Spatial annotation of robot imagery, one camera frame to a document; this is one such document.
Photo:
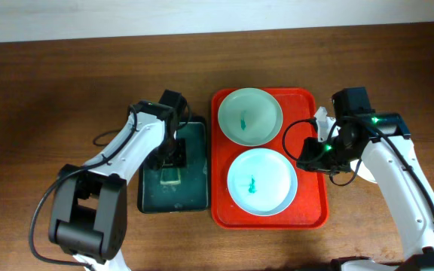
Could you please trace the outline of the white plate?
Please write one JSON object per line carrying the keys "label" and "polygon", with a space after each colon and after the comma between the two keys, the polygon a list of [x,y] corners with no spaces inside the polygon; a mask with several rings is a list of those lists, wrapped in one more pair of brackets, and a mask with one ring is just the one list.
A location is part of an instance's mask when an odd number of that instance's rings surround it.
{"label": "white plate", "polygon": [[368,182],[371,182],[373,184],[377,183],[374,176],[372,175],[372,173],[369,171],[369,169],[365,166],[363,162],[359,164],[359,160],[353,160],[350,162],[350,168],[352,169],[353,172],[357,171],[356,175],[359,176],[360,178]]}

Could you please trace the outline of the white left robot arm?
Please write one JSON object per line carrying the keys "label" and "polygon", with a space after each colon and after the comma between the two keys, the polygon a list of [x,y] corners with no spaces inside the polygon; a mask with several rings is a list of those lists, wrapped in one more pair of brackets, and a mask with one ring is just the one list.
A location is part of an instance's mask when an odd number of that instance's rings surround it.
{"label": "white left robot arm", "polygon": [[121,246],[127,231],[127,186],[140,166],[161,165],[176,148],[186,99],[141,101],[127,122],[83,166],[65,165],[51,191],[54,200],[48,238],[85,270],[126,270]]}

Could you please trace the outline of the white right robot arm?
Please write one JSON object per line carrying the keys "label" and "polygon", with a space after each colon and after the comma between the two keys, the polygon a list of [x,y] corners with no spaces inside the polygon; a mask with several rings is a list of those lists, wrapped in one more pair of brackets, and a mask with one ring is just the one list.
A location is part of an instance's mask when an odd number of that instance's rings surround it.
{"label": "white right robot arm", "polygon": [[376,183],[399,231],[404,261],[397,270],[434,270],[434,192],[420,167],[402,116],[378,113],[363,87],[332,96],[308,119],[317,136],[304,140],[296,166],[334,178],[350,172]]}

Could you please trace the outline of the yellow green sponge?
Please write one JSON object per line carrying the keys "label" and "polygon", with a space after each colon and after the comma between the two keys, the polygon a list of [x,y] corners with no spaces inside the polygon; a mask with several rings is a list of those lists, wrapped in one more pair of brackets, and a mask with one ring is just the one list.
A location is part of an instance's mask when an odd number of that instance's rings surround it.
{"label": "yellow green sponge", "polygon": [[181,182],[179,168],[164,168],[161,170],[160,183],[162,185],[179,185]]}

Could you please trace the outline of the light blue plate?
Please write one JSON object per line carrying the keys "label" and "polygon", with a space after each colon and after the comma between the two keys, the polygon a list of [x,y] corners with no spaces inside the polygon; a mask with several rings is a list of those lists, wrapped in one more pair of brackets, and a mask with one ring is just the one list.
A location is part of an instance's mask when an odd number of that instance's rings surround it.
{"label": "light blue plate", "polygon": [[282,154],[253,148],[230,165],[227,189],[231,199],[245,212],[270,217],[290,207],[298,190],[298,176]]}

